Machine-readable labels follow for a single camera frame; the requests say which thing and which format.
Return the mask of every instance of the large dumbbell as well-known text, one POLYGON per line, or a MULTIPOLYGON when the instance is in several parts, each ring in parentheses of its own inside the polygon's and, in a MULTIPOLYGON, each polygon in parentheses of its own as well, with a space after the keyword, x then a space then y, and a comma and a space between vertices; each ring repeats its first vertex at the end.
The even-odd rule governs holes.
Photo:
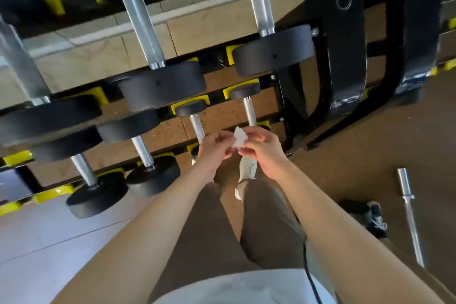
POLYGON ((119 87, 132 111, 158 108, 184 100, 206 89, 201 65, 195 61, 166 66, 144 0, 122 0, 149 69, 122 79, 119 87))
POLYGON ((313 56, 312 35, 308 24, 275 31, 270 0, 250 0, 260 39, 233 51, 234 65, 242 77, 283 69, 313 56))
POLYGON ((163 192, 181 174, 174 156, 157 157, 154 161, 140 136, 159 124, 157 112, 145 110, 97 126, 105 142, 117 143, 129 139, 133 141, 143 164, 131 171, 125 181, 132 191, 145 196, 163 192))
MULTIPOLYGON (((198 113, 204 111, 206 107, 207 104, 205 100, 197 99, 182 104, 175 109, 178 117, 190 117, 191 125, 193 126, 193 130, 195 131, 199 144, 201 144, 202 139, 205 137, 205 133, 198 117, 198 113)), ((191 150, 191 156, 195 161, 197 160, 198 151, 199 145, 191 150)))
POLYGON ((37 22, 49 14, 44 0, 0 0, 0 53, 33 108, 18 109, 0 117, 0 143, 11 146, 101 116, 97 100, 83 95, 51 100, 51 91, 35 62, 8 22, 37 22))
POLYGON ((249 126, 257 126, 254 105, 252 104, 252 96, 258 94, 260 91, 261 87, 257 82, 240 85, 229 91, 230 99, 242 99, 249 126))
POLYGON ((122 172, 112 172, 97 178, 84 157, 84 151, 101 141, 97 128, 90 126, 30 149, 36 161, 52 162, 71 158, 85 184, 68 197, 66 204, 79 219, 102 213, 119 202, 128 191, 122 172))

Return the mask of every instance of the white shirt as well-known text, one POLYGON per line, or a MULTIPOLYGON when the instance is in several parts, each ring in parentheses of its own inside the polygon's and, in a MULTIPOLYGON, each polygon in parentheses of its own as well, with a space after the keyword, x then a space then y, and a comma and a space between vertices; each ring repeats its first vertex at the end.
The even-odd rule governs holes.
MULTIPOLYGON (((312 276, 324 304, 336 304, 312 276)), ((317 304, 304 269, 257 270, 202 280, 169 292, 154 304, 303 303, 317 304)))

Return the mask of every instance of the person's right arm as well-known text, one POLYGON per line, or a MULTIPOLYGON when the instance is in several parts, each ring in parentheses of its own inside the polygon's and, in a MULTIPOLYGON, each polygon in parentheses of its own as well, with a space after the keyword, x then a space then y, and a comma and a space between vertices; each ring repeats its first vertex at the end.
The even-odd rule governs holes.
POLYGON ((239 154, 258 160, 277 181, 344 304, 438 304, 440 298, 382 243, 291 163, 279 139, 263 128, 248 134, 239 154))

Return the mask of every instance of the white sneaker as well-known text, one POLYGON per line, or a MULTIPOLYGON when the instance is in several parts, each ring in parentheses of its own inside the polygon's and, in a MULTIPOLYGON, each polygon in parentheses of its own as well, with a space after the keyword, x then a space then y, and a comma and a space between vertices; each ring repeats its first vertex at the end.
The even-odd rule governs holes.
MULTIPOLYGON (((255 179, 257 167, 258 167, 257 160, 254 160, 248 156, 243 156, 241 158, 241 161, 239 162, 239 181, 238 181, 238 183, 240 183, 241 181, 243 181, 245 179, 255 179)), ((234 196, 239 201, 242 201, 242 194, 239 192, 238 186, 236 186, 236 188, 234 189, 234 196)))

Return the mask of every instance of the black cable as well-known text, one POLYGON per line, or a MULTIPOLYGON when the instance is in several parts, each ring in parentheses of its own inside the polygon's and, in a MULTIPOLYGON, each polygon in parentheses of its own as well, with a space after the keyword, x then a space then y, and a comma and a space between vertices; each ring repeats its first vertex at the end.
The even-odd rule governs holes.
POLYGON ((307 250, 305 247, 305 242, 304 242, 304 269, 305 273, 307 274, 307 278, 309 279, 309 282, 311 283, 312 291, 314 292, 316 302, 318 304, 322 304, 322 300, 320 299, 320 295, 318 294, 318 291, 316 290, 315 284, 313 282, 313 279, 311 277, 311 273, 309 272, 309 265, 307 264, 307 250))

